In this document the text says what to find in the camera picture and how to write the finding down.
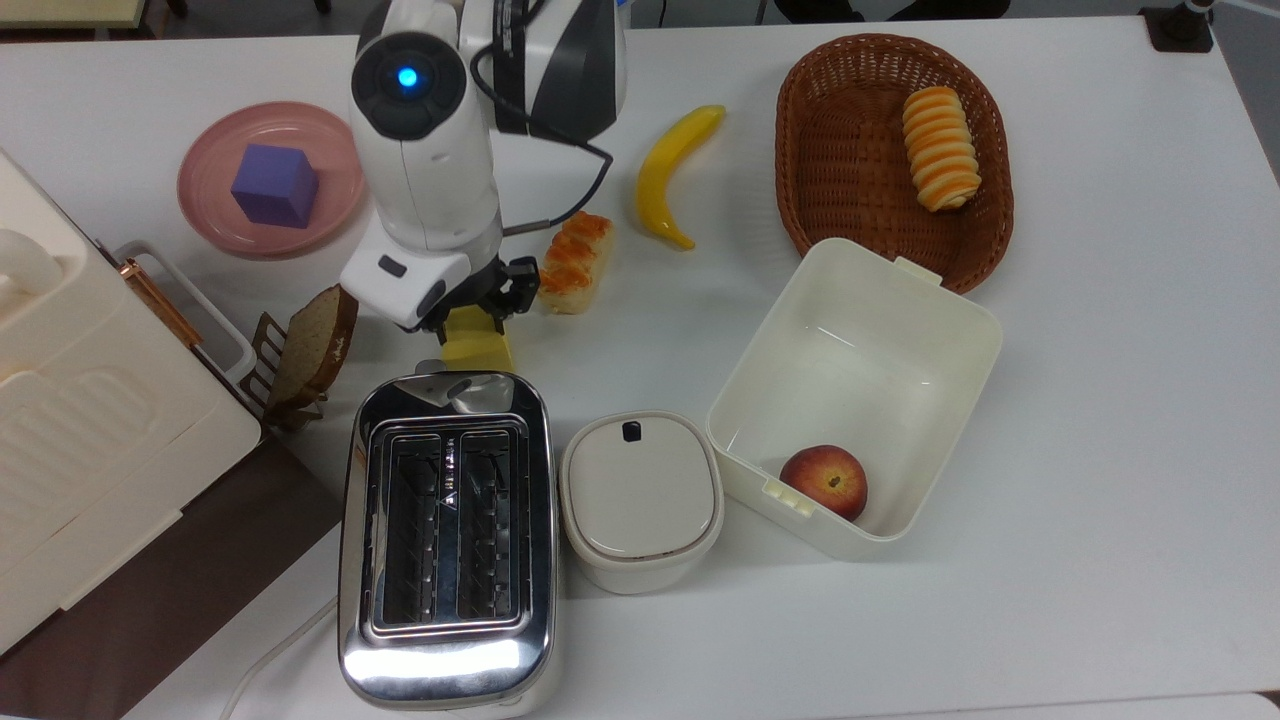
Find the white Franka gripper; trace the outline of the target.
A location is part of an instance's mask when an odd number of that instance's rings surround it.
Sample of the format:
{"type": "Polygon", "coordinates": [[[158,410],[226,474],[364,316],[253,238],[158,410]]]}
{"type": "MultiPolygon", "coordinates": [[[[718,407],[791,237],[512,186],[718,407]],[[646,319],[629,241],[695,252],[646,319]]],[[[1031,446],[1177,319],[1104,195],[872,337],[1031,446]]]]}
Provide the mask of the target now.
{"type": "MultiPolygon", "coordinates": [[[[499,245],[498,218],[479,236],[443,251],[408,249],[390,237],[379,218],[372,218],[340,270],[340,286],[362,309],[404,331],[428,327],[445,343],[451,309],[475,304],[497,287],[499,245]]],[[[495,316],[504,322],[530,310],[541,275],[535,258],[512,259],[500,270],[504,284],[495,301],[495,316]]]]}

